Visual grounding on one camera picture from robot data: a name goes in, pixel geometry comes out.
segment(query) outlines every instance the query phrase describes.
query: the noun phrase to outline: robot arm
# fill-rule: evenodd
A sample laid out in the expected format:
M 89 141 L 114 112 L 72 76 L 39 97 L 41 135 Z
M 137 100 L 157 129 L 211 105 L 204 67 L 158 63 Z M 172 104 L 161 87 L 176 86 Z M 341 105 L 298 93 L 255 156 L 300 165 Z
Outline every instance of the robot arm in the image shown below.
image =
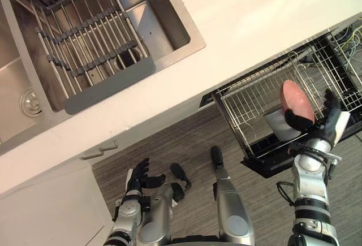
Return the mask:
M 330 151 L 341 138 L 349 117 L 332 98 L 325 125 L 313 130 L 306 144 L 295 147 L 294 183 L 289 184 L 294 187 L 294 200 L 289 202 L 295 207 L 295 220 L 288 246 L 339 246 L 331 224 L 327 184 L 341 160 Z
M 149 158 L 141 161 L 127 175 L 126 195 L 116 201 L 114 225 L 104 245 L 129 246 L 136 240 L 137 228 L 143 212 L 149 210 L 150 197 L 142 188 L 158 188 L 165 182 L 165 175 L 148 177 Z

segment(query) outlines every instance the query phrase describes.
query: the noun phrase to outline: cabinet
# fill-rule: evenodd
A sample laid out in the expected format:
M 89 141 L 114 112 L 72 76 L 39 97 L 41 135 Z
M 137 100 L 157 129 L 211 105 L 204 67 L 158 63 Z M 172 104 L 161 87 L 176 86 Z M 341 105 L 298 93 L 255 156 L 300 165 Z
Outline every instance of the cabinet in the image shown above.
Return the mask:
M 76 161 L 0 199 L 0 245 L 102 245 L 112 224 L 91 168 Z

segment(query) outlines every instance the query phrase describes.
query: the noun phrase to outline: black cable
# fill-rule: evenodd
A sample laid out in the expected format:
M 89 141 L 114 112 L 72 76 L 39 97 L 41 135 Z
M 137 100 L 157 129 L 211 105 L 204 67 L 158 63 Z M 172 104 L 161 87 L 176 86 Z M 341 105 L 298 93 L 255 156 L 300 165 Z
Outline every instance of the black cable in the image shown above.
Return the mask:
M 278 181 L 277 182 L 277 189 L 279 194 L 283 197 L 284 200 L 286 200 L 290 206 L 295 206 L 294 202 L 290 199 L 289 195 L 285 192 L 282 185 L 287 185 L 289 187 L 293 187 L 294 183 L 286 182 L 286 181 Z

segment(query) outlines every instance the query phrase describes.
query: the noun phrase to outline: gray carpet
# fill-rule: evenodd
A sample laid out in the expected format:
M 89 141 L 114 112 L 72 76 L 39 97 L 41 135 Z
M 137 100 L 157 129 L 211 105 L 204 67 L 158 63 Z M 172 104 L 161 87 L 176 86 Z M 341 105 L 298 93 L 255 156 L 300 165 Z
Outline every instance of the gray carpet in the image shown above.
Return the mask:
M 124 195 L 127 170 L 150 158 L 150 174 L 165 173 L 177 162 L 192 180 L 192 189 L 174 209 L 173 238 L 218 233 L 209 149 L 219 145 L 225 167 L 249 210 L 258 246 L 287 245 L 294 210 L 279 195 L 275 183 L 292 181 L 291 170 L 265 179 L 240 164 L 242 150 L 216 107 L 209 107 L 93 166 L 93 173 L 113 214 L 115 200 Z M 343 157 L 328 187 L 331 216 L 340 245 L 362 245 L 362 142 L 352 136 L 333 153 Z

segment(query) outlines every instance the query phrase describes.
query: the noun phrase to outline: dish rack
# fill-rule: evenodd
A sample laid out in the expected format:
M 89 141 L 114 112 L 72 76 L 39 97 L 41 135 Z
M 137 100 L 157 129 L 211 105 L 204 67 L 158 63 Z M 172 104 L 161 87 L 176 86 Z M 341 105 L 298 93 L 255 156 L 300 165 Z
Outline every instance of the dish rack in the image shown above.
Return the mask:
M 307 95 L 317 123 L 324 119 L 324 94 L 331 89 L 351 119 L 343 138 L 362 129 L 362 81 L 338 40 L 328 33 L 224 85 L 212 97 L 245 152 L 242 164 L 270 177 L 291 167 L 289 144 L 303 141 L 307 132 L 281 142 L 266 123 L 264 114 L 279 106 L 285 80 L 299 84 Z
M 29 1 L 67 113 L 75 114 L 155 71 L 121 0 Z

